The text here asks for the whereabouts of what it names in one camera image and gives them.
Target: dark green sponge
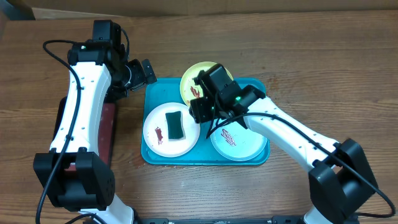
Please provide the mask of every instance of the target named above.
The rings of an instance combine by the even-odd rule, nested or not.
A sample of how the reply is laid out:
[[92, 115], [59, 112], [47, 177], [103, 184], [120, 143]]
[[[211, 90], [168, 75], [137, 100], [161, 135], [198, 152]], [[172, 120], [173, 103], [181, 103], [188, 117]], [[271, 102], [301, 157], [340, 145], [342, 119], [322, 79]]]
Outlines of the dark green sponge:
[[185, 133], [182, 127], [181, 111], [166, 113], [167, 129], [169, 130], [169, 140], [176, 141], [184, 139]]

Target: table surface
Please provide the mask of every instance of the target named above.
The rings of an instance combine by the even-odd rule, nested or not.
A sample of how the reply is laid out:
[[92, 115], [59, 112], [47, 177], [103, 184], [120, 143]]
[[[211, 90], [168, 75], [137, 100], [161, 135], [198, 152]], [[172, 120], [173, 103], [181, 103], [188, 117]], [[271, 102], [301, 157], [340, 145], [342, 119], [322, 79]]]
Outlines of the table surface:
[[[275, 13], [115, 19], [131, 58], [158, 77], [201, 61], [255, 77], [288, 114], [326, 136], [364, 147], [380, 188], [398, 203], [398, 11]], [[68, 71], [42, 50], [85, 41], [92, 20], [10, 21], [0, 42], [0, 222], [32, 223], [42, 193], [32, 168], [49, 149]], [[66, 60], [68, 44], [49, 47]], [[118, 102], [112, 170], [116, 193], [142, 218], [258, 218], [311, 207], [307, 174], [271, 144], [256, 167], [152, 166], [140, 154], [144, 90]], [[361, 211], [387, 213], [373, 196]], [[45, 201], [42, 223], [74, 217]], [[363, 223], [396, 223], [363, 218]]]

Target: red scribble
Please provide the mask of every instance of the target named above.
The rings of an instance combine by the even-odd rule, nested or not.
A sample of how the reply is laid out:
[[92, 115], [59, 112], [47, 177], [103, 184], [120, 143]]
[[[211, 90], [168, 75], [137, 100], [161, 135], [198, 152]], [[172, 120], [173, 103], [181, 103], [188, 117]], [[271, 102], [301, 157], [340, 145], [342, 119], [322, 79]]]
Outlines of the red scribble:
[[221, 136], [223, 136], [225, 138], [226, 142], [228, 142], [229, 145], [236, 146], [236, 143], [235, 143], [234, 139], [232, 138], [232, 135], [230, 135], [230, 133], [227, 132], [227, 130], [223, 129]]
[[157, 135], [157, 143], [158, 143], [158, 144], [162, 144], [162, 143], [163, 143], [163, 141], [162, 141], [162, 139], [163, 139], [162, 130], [160, 130], [160, 128], [157, 127], [157, 128], [155, 129], [155, 132], [156, 132], [156, 135]]
[[192, 92], [192, 94], [193, 94], [193, 96], [197, 99], [197, 98], [200, 98], [200, 92], [199, 92], [199, 89], [198, 89], [198, 87], [193, 87], [193, 86], [191, 86], [191, 92]]

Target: blue tray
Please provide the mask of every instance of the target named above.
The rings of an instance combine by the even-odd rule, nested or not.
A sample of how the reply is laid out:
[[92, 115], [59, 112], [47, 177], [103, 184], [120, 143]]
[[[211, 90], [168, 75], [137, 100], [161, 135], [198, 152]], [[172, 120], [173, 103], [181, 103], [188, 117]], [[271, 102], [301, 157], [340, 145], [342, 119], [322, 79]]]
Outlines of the blue tray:
[[[254, 78], [237, 78], [236, 81], [241, 87], [251, 84], [264, 92], [266, 90], [265, 86], [259, 80]], [[159, 105], [169, 102], [184, 104], [180, 95], [180, 82], [181, 78], [158, 78], [157, 82], [147, 86], [145, 92], [144, 122], [148, 114]], [[149, 149], [143, 136], [141, 138], [141, 155], [145, 161], [150, 164], [175, 166], [255, 166], [265, 163], [268, 159], [270, 153], [269, 141], [267, 141], [264, 150], [258, 156], [249, 161], [237, 162], [223, 157], [213, 147], [210, 138], [205, 139], [209, 125], [210, 122], [200, 125], [200, 136], [198, 142], [189, 152], [182, 156], [173, 158], [159, 156]]]

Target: wooden table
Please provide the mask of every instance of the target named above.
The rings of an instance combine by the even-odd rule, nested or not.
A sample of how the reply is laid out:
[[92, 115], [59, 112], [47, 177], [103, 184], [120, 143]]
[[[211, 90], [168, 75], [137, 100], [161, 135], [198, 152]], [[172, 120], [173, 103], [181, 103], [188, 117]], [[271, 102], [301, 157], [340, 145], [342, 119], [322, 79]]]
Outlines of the wooden table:
[[[380, 188], [398, 203], [398, 11], [275, 13], [115, 19], [131, 58], [158, 77], [202, 61], [255, 77], [288, 114], [331, 138], [364, 147]], [[42, 186], [32, 169], [49, 149], [68, 71], [42, 50], [49, 39], [85, 41], [92, 20], [10, 21], [0, 43], [0, 222], [33, 223]], [[66, 60], [70, 45], [50, 50]], [[112, 170], [116, 193], [145, 217], [256, 218], [301, 215], [307, 174], [271, 144], [257, 167], [152, 166], [140, 155], [144, 90], [119, 101]], [[387, 213], [378, 196], [361, 211]], [[42, 223], [75, 213], [46, 200]], [[363, 223], [397, 223], [361, 219]]]

